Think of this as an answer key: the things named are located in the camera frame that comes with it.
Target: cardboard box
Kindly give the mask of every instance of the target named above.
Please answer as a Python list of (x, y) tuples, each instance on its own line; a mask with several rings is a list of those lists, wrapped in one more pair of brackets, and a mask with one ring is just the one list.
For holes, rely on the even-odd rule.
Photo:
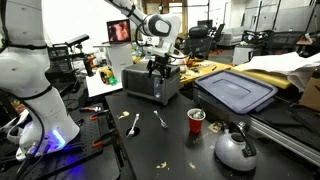
[(320, 69), (313, 72), (299, 104), (320, 111)]

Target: monitor screen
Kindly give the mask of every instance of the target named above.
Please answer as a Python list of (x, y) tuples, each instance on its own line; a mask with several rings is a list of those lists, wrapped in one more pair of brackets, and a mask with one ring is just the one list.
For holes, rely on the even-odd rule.
[(131, 42), (129, 19), (108, 21), (107, 28), (110, 44)]
[(212, 28), (212, 19), (198, 21), (198, 26), (203, 26), (203, 25), (206, 25), (209, 29), (211, 29)]

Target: black table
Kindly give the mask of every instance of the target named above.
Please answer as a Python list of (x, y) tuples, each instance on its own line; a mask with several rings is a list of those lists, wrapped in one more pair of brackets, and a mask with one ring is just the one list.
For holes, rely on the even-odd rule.
[[(255, 173), (243, 175), (225, 168), (214, 157), (214, 144), (222, 132), (215, 134), (207, 128), (215, 119), (205, 120), (202, 132), (198, 135), (190, 134), (186, 113), (196, 104), (182, 95), (174, 96), (167, 106), (124, 92), (109, 95), (106, 100), (131, 170), (138, 180), (311, 178), (311, 172), (283, 154), (279, 145), (264, 144), (254, 138), (251, 139), (258, 151)], [(168, 129), (160, 126), (160, 121), (153, 114), (154, 110), (170, 126)], [(130, 112), (130, 115), (118, 119), (124, 111)], [(141, 131), (128, 140), (126, 131), (132, 126), (136, 113), (140, 114), (136, 126)], [(167, 164), (165, 168), (157, 168), (164, 162)]]

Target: red cup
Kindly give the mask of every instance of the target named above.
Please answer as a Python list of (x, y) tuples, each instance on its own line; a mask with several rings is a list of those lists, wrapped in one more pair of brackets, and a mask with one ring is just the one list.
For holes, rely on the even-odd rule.
[(190, 132), (192, 133), (199, 133), (201, 131), (201, 126), (202, 126), (202, 121), (206, 117), (206, 114), (203, 112), (203, 118), (201, 119), (195, 119), (193, 117), (193, 114), (202, 111), (201, 109), (190, 109), (188, 111), (188, 117), (189, 117), (189, 127), (190, 127)]

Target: silver kettle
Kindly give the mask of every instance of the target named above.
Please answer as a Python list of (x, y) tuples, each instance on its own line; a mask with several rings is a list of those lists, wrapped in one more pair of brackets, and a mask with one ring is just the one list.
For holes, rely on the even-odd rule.
[(239, 133), (232, 134), (228, 127), (225, 128), (225, 133), (219, 137), (214, 149), (223, 164), (237, 171), (251, 171), (258, 161), (257, 151), (254, 144), (246, 138), (244, 126), (243, 122), (236, 124)]

